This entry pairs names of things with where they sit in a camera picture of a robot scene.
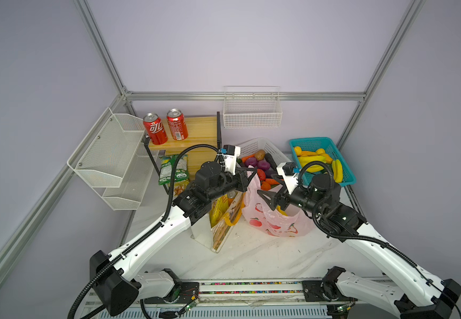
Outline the red cola can right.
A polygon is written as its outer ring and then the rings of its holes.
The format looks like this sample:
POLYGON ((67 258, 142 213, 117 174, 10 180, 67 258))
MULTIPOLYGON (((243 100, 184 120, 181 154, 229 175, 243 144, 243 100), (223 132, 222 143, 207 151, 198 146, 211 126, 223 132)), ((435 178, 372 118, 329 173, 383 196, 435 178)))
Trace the red cola can right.
POLYGON ((169 110, 167 113, 167 121, 174 140, 181 141, 188 138, 185 117, 179 109, 173 108, 169 110))

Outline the red toy tomato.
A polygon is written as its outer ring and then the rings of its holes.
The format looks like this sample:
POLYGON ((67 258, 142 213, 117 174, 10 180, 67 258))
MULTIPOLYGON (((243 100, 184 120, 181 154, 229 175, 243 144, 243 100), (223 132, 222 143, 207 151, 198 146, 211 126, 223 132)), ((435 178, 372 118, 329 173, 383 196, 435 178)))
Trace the red toy tomato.
POLYGON ((266 174, 265 174, 264 170, 261 170, 261 169, 258 168, 257 169, 257 176, 258 176, 258 178, 259 178, 259 180, 261 182, 264 182, 266 180, 266 174))

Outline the red cola can left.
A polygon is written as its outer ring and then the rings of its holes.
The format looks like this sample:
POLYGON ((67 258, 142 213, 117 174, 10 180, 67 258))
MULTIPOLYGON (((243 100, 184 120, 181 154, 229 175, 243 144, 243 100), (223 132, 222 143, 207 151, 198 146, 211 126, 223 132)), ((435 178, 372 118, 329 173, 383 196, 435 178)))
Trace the red cola can left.
POLYGON ((143 124, 154 145, 162 145, 168 141, 162 120, 156 113, 147 113, 143 117, 143 124))

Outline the orange toy carrot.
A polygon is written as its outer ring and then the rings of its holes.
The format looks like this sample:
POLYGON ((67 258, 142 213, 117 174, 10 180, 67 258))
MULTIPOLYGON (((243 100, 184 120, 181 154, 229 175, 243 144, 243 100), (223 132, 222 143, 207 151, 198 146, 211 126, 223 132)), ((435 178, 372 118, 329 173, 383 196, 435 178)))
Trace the orange toy carrot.
POLYGON ((269 183, 271 186, 280 185, 280 182, 271 178, 266 178, 265 182, 269 183))

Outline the brown toy potato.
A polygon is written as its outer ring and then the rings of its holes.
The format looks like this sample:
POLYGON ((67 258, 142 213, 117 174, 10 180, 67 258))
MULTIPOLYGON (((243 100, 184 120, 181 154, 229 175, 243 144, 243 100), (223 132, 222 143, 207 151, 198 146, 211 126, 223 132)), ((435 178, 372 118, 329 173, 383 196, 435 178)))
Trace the brown toy potato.
POLYGON ((264 160, 265 156, 266 152, 264 150, 258 150, 257 153, 254 154, 254 157, 258 162, 264 160))

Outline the purple toy onion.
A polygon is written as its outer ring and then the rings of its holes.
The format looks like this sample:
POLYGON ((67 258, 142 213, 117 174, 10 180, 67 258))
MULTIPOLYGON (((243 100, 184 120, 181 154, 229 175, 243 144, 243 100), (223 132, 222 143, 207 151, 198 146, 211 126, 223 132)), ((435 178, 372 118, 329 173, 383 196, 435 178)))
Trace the purple toy onion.
POLYGON ((263 160, 258 162, 257 168, 261 169, 263 171, 268 171, 271 168, 271 165, 270 165, 270 163, 268 161, 263 159, 263 160))
POLYGON ((249 167, 249 166, 257 167, 258 160, 255 157, 249 157, 249 158, 246 159, 244 164, 246 165, 246 167, 249 167))

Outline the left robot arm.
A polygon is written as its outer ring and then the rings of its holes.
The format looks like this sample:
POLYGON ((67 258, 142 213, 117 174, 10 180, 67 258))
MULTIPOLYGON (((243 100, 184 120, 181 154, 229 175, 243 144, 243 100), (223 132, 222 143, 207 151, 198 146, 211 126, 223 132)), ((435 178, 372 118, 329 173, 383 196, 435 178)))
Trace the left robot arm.
POLYGON ((74 318, 82 301, 94 291, 102 305, 87 314, 101 311, 117 316, 145 296, 147 279, 139 274, 145 263, 178 234, 184 232, 208 214, 212 204, 230 191, 245 192, 257 171, 237 164, 240 147, 208 145, 217 153, 213 161, 205 162, 192 182, 180 195, 169 188, 164 214, 130 242, 106 254, 95 253, 90 260, 90 281, 71 306, 67 317, 74 318))

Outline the pink plastic grocery bag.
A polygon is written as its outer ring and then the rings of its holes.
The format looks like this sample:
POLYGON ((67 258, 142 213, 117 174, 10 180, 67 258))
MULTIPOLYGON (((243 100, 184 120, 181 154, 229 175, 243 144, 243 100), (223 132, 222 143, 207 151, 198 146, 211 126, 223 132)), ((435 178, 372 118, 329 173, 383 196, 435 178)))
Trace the pink plastic grocery bag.
POLYGON ((315 229, 312 220, 299 208, 290 205, 284 214, 272 210, 258 195, 262 181, 256 174, 242 200, 242 216, 253 229, 273 237, 302 237, 315 229))

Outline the purple toy onion left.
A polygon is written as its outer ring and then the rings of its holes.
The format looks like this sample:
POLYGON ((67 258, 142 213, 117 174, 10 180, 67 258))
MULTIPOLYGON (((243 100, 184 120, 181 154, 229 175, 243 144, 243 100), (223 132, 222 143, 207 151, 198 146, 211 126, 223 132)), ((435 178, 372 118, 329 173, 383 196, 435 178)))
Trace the purple toy onion left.
POLYGON ((257 167, 258 160, 255 157, 249 157, 249 158, 246 159, 244 164, 246 165, 246 167, 249 167, 249 166, 257 167))

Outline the white plastic basket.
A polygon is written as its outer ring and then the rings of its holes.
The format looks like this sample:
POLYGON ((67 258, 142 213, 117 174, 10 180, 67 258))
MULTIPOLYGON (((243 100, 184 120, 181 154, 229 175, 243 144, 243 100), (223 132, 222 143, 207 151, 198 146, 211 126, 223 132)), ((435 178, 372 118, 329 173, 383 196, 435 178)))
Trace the white plastic basket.
POLYGON ((238 144, 240 147, 241 156, 250 156, 257 153, 259 150, 265 151, 270 154, 275 163, 292 162, 292 158, 283 153, 275 144, 266 138, 254 138, 247 142, 238 144))

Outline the yellow toy lemon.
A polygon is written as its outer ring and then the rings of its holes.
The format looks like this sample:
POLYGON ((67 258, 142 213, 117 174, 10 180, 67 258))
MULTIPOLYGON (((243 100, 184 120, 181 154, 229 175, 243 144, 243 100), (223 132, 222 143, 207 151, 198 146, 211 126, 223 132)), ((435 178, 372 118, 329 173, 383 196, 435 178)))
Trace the yellow toy lemon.
POLYGON ((297 157, 303 156, 303 150, 299 146, 294 147, 294 151, 297 157))

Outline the dark toy cucumber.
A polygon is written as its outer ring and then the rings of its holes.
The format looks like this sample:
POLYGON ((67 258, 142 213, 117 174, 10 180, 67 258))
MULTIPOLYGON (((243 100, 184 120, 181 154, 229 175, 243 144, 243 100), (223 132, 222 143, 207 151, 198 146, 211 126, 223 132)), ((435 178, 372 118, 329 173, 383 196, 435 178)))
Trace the dark toy cucumber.
POLYGON ((278 165, 270 153, 266 153, 264 159, 269 163, 271 170, 276 170, 278 165))

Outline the yellow toy banana right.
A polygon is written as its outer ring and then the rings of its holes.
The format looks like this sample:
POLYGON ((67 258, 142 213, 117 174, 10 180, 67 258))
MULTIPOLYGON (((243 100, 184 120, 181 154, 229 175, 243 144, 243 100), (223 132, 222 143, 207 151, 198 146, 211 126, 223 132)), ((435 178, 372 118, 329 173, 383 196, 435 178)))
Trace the yellow toy banana right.
POLYGON ((334 159, 331 163, 333 170, 333 178, 336 183, 341 183, 343 181, 343 166, 339 159, 334 159))

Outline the small yellow-green snack bag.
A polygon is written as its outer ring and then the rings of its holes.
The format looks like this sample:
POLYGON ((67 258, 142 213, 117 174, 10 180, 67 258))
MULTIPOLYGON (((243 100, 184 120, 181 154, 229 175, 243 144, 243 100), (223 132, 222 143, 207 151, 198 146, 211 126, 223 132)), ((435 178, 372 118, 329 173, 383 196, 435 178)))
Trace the small yellow-green snack bag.
POLYGON ((184 192, 189 184, 190 184, 190 181, 187 179, 183 181, 175 182, 173 185, 173 197, 176 198, 178 195, 184 192))

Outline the green snack bag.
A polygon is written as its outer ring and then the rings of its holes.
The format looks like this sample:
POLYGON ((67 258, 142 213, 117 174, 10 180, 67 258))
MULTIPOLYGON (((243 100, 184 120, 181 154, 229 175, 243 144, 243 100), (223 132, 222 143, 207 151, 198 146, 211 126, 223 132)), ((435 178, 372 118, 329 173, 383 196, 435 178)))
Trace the green snack bag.
POLYGON ((175 184, 189 181, 187 155, 180 157, 178 154, 171 156, 163 156, 161 158, 161 167, 159 174, 159 185, 167 185, 171 183, 172 172, 175 172, 175 184))

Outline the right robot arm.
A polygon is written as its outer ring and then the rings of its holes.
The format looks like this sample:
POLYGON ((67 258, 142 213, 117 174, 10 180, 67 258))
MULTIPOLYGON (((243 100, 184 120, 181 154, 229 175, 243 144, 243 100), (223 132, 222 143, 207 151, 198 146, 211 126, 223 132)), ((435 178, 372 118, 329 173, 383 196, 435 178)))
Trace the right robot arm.
POLYGON ((277 171, 274 179, 281 188, 258 191, 271 209, 300 208, 321 232, 358 251, 394 283, 381 284, 333 267, 322 282, 326 299, 341 294, 397 318, 449 318, 453 311, 459 311, 461 285, 424 270, 380 235, 363 215, 342 204, 341 186, 327 164, 314 161, 298 170, 294 163, 286 162, 277 171))

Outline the purple toy onion right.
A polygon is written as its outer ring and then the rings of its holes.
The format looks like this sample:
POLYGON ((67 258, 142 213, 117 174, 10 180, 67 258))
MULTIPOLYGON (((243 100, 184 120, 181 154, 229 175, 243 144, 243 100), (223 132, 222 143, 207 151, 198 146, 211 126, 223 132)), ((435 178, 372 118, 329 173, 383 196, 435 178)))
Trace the purple toy onion right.
POLYGON ((271 165, 270 165, 270 163, 268 161, 263 159, 263 160, 258 162, 257 168, 261 169, 263 171, 268 171, 271 168, 271 165))

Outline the white canvas tote bag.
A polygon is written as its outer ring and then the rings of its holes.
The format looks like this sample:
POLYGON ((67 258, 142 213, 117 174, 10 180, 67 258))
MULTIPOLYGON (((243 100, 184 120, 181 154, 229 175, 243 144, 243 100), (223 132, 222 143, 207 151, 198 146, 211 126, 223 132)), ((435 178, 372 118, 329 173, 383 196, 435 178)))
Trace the white canvas tote bag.
POLYGON ((242 203, 245 193, 230 191, 226 195, 229 198, 229 208, 216 226, 210 226, 208 213, 191 227, 191 239, 214 253, 220 252, 230 232, 242 215, 242 203))

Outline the wooden black-frame shelf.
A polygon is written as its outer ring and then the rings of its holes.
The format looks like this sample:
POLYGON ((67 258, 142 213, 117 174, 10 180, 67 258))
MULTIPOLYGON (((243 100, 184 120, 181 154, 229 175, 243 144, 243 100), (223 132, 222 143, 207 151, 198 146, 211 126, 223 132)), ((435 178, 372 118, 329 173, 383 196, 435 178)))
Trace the wooden black-frame shelf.
MULTIPOLYGON (((189 146, 197 144, 208 144, 217 147, 217 131, 218 131, 218 117, 185 117, 185 123, 188 130, 188 138, 181 141, 173 139, 169 129, 167 118, 162 118, 164 129, 167 133, 168 141, 161 145, 154 145, 149 142, 149 149, 151 151, 165 152, 166 156, 180 154, 184 149, 189 146)), ((208 148, 197 148, 187 154, 187 170, 189 173, 190 181, 194 180, 195 174, 200 169, 201 165, 207 161, 215 159, 216 153, 208 148)))

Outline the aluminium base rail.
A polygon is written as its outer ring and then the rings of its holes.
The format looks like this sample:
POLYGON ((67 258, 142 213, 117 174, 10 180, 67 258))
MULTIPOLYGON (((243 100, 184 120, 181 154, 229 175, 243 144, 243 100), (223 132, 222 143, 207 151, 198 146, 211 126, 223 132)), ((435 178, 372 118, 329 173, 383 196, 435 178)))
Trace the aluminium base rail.
POLYGON ((208 280, 181 283, 176 299, 137 300, 117 318, 347 318, 369 304, 394 316, 404 293, 386 278, 344 273, 343 286, 326 292, 321 279, 208 280))

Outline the teal plastic basket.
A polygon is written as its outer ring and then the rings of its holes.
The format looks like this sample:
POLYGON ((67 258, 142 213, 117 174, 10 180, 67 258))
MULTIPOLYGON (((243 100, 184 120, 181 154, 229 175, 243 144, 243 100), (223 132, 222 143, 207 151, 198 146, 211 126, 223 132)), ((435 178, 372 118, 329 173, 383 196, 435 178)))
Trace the teal plastic basket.
POLYGON ((335 181, 341 186, 357 182, 355 174, 331 138, 298 138, 290 140, 289 144, 294 153, 294 162, 300 170, 310 162, 323 162, 336 175, 335 181))

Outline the yellow chips bag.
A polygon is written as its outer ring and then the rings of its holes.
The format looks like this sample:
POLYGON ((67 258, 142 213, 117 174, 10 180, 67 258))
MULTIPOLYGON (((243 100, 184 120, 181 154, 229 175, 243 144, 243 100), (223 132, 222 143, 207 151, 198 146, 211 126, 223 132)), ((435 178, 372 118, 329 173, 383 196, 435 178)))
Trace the yellow chips bag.
POLYGON ((229 208, 229 198, 228 195, 223 195, 222 197, 215 200, 212 204, 212 209, 209 213, 210 217, 210 226, 214 227, 220 221, 222 216, 226 213, 229 208))

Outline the red cola can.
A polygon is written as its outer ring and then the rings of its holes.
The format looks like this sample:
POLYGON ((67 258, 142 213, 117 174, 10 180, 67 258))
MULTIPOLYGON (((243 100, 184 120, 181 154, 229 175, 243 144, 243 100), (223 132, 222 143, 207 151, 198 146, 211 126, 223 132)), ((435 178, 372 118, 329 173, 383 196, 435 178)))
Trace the red cola can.
POLYGON ((168 141, 162 120, 156 113, 147 113, 143 117, 143 124, 154 145, 162 145, 168 141))
POLYGON ((167 121, 174 140, 181 141, 188 138, 185 117, 179 109, 173 108, 169 110, 167 113, 167 121))

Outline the white mesh tiered rack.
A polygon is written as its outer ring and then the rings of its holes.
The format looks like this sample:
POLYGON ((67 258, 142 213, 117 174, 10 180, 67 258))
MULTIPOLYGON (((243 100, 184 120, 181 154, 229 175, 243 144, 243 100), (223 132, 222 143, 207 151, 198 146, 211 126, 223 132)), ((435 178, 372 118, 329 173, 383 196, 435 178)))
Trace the white mesh tiered rack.
POLYGON ((114 211, 141 206, 158 152, 147 152, 141 118, 106 109, 67 166, 114 211))

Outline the yellow toy banana bunch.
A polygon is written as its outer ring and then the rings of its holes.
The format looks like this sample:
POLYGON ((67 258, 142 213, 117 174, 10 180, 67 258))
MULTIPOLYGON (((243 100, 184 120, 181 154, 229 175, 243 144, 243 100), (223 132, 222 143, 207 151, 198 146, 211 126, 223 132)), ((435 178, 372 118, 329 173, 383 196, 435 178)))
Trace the yellow toy banana bunch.
MULTIPOLYGON (((302 156, 298 158, 298 161, 301 165, 301 168, 307 166, 311 162, 327 163, 325 156, 302 156)), ((322 170, 323 170, 323 167, 317 164, 317 165, 310 166, 309 168, 307 168, 306 171, 309 173, 315 174, 322 170)))

